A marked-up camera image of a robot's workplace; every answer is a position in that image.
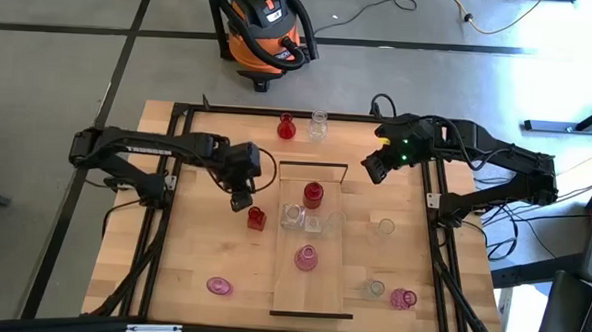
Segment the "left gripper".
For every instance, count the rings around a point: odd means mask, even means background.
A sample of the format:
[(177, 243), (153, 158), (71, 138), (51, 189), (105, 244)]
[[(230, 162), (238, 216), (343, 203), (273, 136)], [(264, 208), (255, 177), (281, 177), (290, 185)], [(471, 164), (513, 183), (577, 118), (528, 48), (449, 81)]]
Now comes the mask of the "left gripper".
[(256, 144), (238, 143), (225, 148), (218, 177), (224, 189), (232, 192), (230, 206), (234, 212), (253, 204), (251, 193), (256, 192), (254, 179), (261, 174), (260, 149)]

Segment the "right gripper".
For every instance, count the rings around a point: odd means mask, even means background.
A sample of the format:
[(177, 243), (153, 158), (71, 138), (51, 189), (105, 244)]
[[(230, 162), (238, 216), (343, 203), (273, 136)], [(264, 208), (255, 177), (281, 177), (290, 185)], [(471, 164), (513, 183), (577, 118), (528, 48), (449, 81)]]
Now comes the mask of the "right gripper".
[(435, 157), (434, 127), (419, 116), (404, 114), (384, 120), (375, 135), (382, 142), (382, 148), (360, 162), (375, 185), (379, 185), (391, 169), (428, 162)]

